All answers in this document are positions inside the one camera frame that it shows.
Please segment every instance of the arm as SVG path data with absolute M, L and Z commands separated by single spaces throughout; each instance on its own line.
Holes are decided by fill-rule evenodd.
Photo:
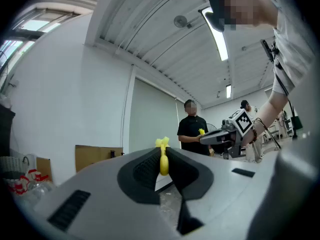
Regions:
M 180 142 L 190 143 L 190 142 L 199 142 L 199 139 L 201 136 L 202 136 L 201 134 L 198 135 L 197 137 L 188 137 L 185 135 L 179 135 L 178 138 Z
M 269 100 L 261 107 L 261 109 L 256 114 L 256 117 L 260 118 L 264 125 L 268 128 L 274 122 L 281 110 L 285 107 L 287 102 L 288 98 L 285 94 L 272 91 Z M 255 122 L 253 124 L 253 127 L 255 128 L 258 136 L 265 131 L 265 128 L 259 122 Z M 253 139 L 254 133 L 252 130 L 250 130 L 243 137 L 243 145 L 248 144 Z

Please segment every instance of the ceiling fixture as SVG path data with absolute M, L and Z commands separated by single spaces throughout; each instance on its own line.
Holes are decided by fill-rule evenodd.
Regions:
M 207 7 L 203 10 L 199 10 L 199 12 L 202 14 L 202 16 L 204 17 L 207 25 L 209 26 L 209 29 L 214 37 L 216 46 L 218 47 L 219 53 L 220 53 L 220 58 L 222 61 L 225 61 L 228 59 L 228 51 L 227 51 L 227 46 L 226 46 L 226 42 L 225 42 L 225 38 L 224 38 L 224 34 L 222 32 L 219 32 L 217 30 L 215 30 L 208 18 L 206 17 L 206 13 L 213 13 L 211 7 Z
M 187 18 L 183 15 L 178 15 L 174 18 L 173 20 L 174 25 L 179 28 L 182 29 L 185 26 L 190 29 L 192 26 L 190 24 L 190 22 L 187 21 Z
M 226 86 L 226 97 L 229 99 L 231 97 L 231 84 Z

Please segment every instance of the robotic arm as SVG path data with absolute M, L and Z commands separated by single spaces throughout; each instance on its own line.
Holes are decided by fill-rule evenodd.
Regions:
M 221 129 L 206 133 L 200 138 L 204 145 L 223 145 L 224 158 L 229 155 L 237 158 L 241 154 L 244 135 L 252 128 L 253 123 L 245 109 L 238 109 L 227 119 L 222 120 Z

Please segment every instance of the black t-shirt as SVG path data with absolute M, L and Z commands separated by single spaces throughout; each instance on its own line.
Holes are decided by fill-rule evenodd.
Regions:
M 177 135 L 197 137 L 200 134 L 199 129 L 204 129 L 205 133 L 208 132 L 206 120 L 199 116 L 188 115 L 179 123 Z M 181 148 L 183 150 L 191 151 L 202 155 L 210 155 L 208 145 L 200 144 L 200 142 L 181 142 Z

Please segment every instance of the ceiling light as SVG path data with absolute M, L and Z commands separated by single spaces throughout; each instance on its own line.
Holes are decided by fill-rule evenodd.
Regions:
M 224 38 L 224 34 L 222 32 L 219 32 L 217 30 L 215 30 L 210 22 L 208 21 L 207 17 L 206 17 L 206 13 L 212 13 L 212 9 L 211 7 L 207 7 L 205 9 L 203 9 L 201 11 L 202 16 L 204 17 L 207 25 L 210 28 L 210 31 L 214 37 L 216 46 L 218 47 L 219 53 L 220 53 L 220 58 L 222 61 L 225 61 L 228 59 L 228 51 L 227 51 L 227 46 L 226 46 L 226 42 L 225 42 L 225 38 Z
M 231 97 L 231 84 L 226 86 L 226 97 L 227 98 Z

